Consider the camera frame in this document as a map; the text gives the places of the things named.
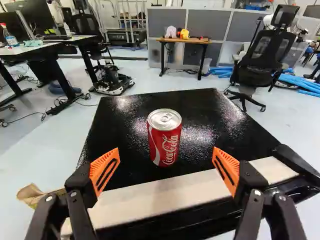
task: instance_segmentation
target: red soda can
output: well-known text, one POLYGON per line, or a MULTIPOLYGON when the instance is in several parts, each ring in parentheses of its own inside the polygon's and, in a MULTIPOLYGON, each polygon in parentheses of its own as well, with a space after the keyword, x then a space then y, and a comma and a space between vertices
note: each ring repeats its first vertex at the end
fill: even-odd
POLYGON ((178 112, 161 108, 147 119, 150 159, 159 167, 168 167, 178 159, 182 118, 178 112))

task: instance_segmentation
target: coca-cola logo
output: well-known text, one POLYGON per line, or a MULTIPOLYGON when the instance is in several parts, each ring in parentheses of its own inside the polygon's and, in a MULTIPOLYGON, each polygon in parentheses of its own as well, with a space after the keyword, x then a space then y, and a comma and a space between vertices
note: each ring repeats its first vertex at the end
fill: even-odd
POLYGON ((171 165, 174 163, 177 154, 177 147, 178 147, 178 135, 172 135, 170 138, 162 135, 162 148, 165 151, 165 159, 163 163, 166 165, 171 165))

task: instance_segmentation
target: plastic bottle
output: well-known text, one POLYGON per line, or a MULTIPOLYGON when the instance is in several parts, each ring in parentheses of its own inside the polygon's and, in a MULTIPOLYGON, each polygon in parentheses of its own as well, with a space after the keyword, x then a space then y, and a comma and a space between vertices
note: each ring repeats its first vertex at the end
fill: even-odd
POLYGON ((64 30, 65 30, 65 34, 66 34, 68 37, 71 37, 72 34, 71 34, 71 31, 70 31, 70 28, 69 28, 68 24, 64 22, 64 23, 63 23, 63 27, 64 27, 64 30))
POLYGON ((3 37, 5 38, 9 47, 17 47, 19 43, 15 36, 13 36, 7 29, 7 25, 4 22, 0 23, 1 27, 3 28, 3 37))

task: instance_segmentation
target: gray partition wall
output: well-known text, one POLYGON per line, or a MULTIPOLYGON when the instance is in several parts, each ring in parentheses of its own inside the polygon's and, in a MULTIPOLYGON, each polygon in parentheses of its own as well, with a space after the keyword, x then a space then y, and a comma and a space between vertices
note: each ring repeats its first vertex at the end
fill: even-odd
MULTIPOLYGON (((206 58, 211 58, 210 66, 232 66, 232 54, 238 53, 243 43, 250 42, 257 27, 257 19, 267 15, 263 11, 243 9, 184 9, 171 7, 151 7, 147 9, 147 41, 150 67, 161 66, 161 44, 156 41, 165 35, 168 26, 187 28, 190 36, 210 37, 206 58)), ((314 22, 315 18, 299 19, 302 25, 314 22)), ((295 45, 284 62, 293 67, 304 52, 306 44, 295 45)), ((195 69, 200 64, 202 46, 191 43, 175 43, 165 49, 165 62, 172 69, 195 69), (171 51, 174 59, 168 60, 171 51)))

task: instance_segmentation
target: gray floor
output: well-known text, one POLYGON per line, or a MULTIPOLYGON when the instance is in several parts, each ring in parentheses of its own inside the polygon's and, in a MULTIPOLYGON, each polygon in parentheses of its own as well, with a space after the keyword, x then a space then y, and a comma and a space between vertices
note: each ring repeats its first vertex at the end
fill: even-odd
MULTIPOLYGON (((82 59, 59 59, 58 62, 71 84, 87 92, 91 81, 84 71, 82 59)), ((160 78, 159 69, 149 68, 147 61, 117 60, 116 64, 121 73, 134 77, 136 82, 125 95, 202 88, 223 91, 229 85, 227 78, 212 75, 203 77, 201 81, 187 73, 170 73, 160 78)), ((297 66, 295 71, 301 76, 312 69, 308 64, 305 68, 297 66)), ((35 87, 27 81, 19 85, 24 88, 35 87)), ((9 88, 5 87, 0 91, 0 100, 9 93, 9 88)), ((79 102, 97 104, 102 97, 99 94, 91 96, 92 99, 79 102)), ((12 121, 29 113, 43 112, 53 106, 56 97, 46 87, 36 89, 13 102, 18 111, 3 111, 0 116, 12 121)), ((267 88, 260 88, 254 98, 267 104, 266 111, 262 113, 257 106, 248 103, 247 113, 320 171, 320 99, 282 88, 274 88, 271 92, 267 88)), ((56 116, 47 116, 44 122, 40 121, 41 115, 37 114, 12 123, 7 128, 0 128, 1 239, 23 239, 30 223, 33 210, 16 199, 20 188, 35 183, 41 190, 51 191, 62 187, 74 171, 96 108, 74 103, 56 116)), ((319 200, 320 196, 317 195, 297 206, 309 240, 318 239, 316 223, 320 215, 319 200)), ((233 233, 228 232, 213 239, 228 240, 232 236, 233 233)), ((259 239, 270 239, 265 222, 262 223, 259 239)))

